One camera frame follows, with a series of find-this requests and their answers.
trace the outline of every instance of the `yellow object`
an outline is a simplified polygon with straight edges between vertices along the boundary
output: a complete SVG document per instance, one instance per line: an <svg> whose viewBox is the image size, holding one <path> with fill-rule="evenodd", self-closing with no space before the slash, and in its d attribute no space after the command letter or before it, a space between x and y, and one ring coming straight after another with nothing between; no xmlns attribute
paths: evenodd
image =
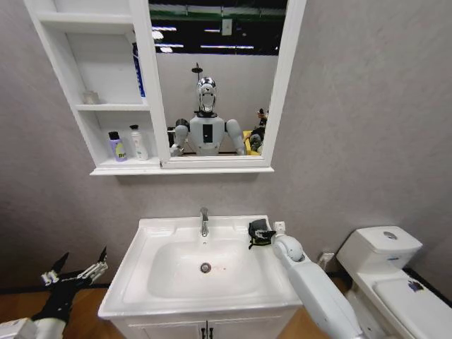
<svg viewBox="0 0 452 339"><path fill-rule="evenodd" d="M243 131L243 137L250 134L252 131ZM251 145L249 144L249 138L245 140L245 148L246 148L246 155L260 155L259 152L255 152L251 150Z"/></svg>

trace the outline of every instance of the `ceiling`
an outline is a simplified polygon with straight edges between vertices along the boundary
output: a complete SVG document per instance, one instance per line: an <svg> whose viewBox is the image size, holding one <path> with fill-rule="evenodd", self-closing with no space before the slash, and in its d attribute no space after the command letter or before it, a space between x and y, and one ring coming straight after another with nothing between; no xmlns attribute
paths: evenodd
<svg viewBox="0 0 452 339"><path fill-rule="evenodd" d="M166 0L149 3L153 29L160 30L163 35L162 39L155 40L157 53L162 52L161 47L170 47L172 53L278 55L286 1ZM230 34L222 33L223 19L232 20Z"/></svg>

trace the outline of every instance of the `toilet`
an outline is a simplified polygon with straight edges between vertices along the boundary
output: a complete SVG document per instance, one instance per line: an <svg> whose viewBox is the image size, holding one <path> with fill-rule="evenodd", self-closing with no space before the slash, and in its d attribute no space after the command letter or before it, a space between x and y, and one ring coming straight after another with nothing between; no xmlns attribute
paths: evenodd
<svg viewBox="0 0 452 339"><path fill-rule="evenodd" d="M422 244L396 226L355 230L337 258L353 279L347 293L370 339L452 338L452 309L403 271Z"/></svg>

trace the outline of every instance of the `humanoid robot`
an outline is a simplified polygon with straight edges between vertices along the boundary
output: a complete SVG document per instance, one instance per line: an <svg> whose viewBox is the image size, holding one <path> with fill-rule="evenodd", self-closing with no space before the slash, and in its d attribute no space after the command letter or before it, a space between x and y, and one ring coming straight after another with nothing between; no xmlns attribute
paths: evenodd
<svg viewBox="0 0 452 339"><path fill-rule="evenodd" d="M185 119L176 121L174 144L170 148L171 156L177 157L184 153L185 140L189 133L197 155L217 155L225 133L232 139L237 154L246 155L242 129L237 120L225 122L213 111L217 96L215 81L210 77L201 78L196 92L199 110L190 122Z"/></svg>

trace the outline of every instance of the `white shelf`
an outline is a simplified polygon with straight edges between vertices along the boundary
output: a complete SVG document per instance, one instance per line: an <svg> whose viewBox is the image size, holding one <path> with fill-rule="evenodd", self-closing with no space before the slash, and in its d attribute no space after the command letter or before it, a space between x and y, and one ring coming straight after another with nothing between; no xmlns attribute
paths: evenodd
<svg viewBox="0 0 452 339"><path fill-rule="evenodd" d="M139 160L137 157L130 157L126 161L118 162L113 157L101 162L98 169L117 170L117 169L137 169L137 168L160 168L158 157L150 157L147 160Z"/></svg>
<svg viewBox="0 0 452 339"><path fill-rule="evenodd" d="M38 20L61 32L125 34L133 30L132 17L124 14L37 12Z"/></svg>
<svg viewBox="0 0 452 339"><path fill-rule="evenodd" d="M76 105L79 111L148 111L148 105L143 104L98 104Z"/></svg>
<svg viewBox="0 0 452 339"><path fill-rule="evenodd" d="M159 175L159 174L227 174L227 173L273 173L272 167L220 167L220 168L180 168L165 169L161 167L117 167L103 168L98 167L90 175Z"/></svg>

